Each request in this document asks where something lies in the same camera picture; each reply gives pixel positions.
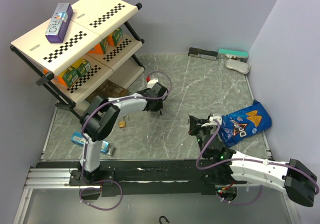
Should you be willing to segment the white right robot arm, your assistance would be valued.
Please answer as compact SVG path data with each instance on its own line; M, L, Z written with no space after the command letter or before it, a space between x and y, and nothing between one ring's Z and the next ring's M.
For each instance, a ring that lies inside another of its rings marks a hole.
M200 149L195 166L199 170L215 171L217 185L254 183L285 193L296 204L313 207L320 187L316 175L301 161L261 159L228 148L216 139L222 125L219 115L207 119L190 115L188 124L188 133L196 137Z

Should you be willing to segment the brass padlock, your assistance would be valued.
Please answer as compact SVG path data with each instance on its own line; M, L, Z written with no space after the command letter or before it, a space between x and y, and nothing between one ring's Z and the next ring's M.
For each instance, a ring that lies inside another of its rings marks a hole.
M125 115L119 122L118 122L118 127L124 131L127 127L127 121L130 120L130 117L128 115Z

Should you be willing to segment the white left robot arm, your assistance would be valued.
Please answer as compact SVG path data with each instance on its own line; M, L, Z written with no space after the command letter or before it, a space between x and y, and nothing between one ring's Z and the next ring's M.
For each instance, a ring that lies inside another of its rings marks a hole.
M159 82L134 94L102 98L97 96L80 118L84 147L80 161L81 179L87 185L95 184L100 172L99 141L108 137L119 117L133 112L158 112L170 90Z

